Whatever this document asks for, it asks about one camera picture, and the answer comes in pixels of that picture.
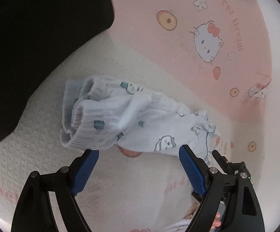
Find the light blue cartoon print shorts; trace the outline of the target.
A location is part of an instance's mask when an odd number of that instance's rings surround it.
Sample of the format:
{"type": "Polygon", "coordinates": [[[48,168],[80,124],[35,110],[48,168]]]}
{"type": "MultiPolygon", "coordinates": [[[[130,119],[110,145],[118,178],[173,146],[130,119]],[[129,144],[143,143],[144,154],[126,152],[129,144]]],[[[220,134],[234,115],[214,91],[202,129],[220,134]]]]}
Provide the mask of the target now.
{"type": "Polygon", "coordinates": [[[210,165],[210,140],[216,137],[206,111],[193,111],[164,93],[103,76],[66,83],[61,129],[66,148],[106,150],[117,145],[176,156],[188,145],[210,165]]]}

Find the white printed pajama garment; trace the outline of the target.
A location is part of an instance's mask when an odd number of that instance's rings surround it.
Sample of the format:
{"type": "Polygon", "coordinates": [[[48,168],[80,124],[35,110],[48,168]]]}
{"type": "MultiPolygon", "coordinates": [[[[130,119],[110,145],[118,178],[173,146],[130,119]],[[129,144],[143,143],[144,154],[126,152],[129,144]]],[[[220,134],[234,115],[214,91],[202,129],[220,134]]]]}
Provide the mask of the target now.
{"type": "Polygon", "coordinates": [[[162,232],[185,232],[191,223],[191,219],[182,219],[181,221],[165,227],[162,232]]]}

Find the pink white Hello Kitty blanket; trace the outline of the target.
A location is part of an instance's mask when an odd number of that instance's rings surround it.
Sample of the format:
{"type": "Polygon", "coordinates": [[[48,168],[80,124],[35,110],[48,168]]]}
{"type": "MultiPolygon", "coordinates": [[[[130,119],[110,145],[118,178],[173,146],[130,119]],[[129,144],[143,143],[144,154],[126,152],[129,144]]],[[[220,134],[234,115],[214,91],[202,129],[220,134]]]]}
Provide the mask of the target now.
{"type": "MultiPolygon", "coordinates": [[[[256,0],[112,0],[115,20],[60,64],[28,100],[0,142],[0,222],[10,229],[29,173],[57,171],[81,151],[60,142],[69,80],[106,75],[206,110],[217,136],[209,149],[244,161],[258,186],[265,159],[264,115],[272,76],[268,31],[256,0]]],[[[93,231],[161,231],[197,209],[175,156],[113,146],[100,153],[76,197],[93,231]]]]}

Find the black garment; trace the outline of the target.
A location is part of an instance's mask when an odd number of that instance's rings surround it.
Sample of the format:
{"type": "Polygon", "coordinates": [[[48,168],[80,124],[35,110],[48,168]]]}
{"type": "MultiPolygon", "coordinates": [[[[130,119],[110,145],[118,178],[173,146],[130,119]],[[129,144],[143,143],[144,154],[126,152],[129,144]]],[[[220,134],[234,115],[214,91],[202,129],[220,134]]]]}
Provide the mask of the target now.
{"type": "Polygon", "coordinates": [[[113,21],[111,0],[0,0],[0,141],[45,78],[113,21]]]}

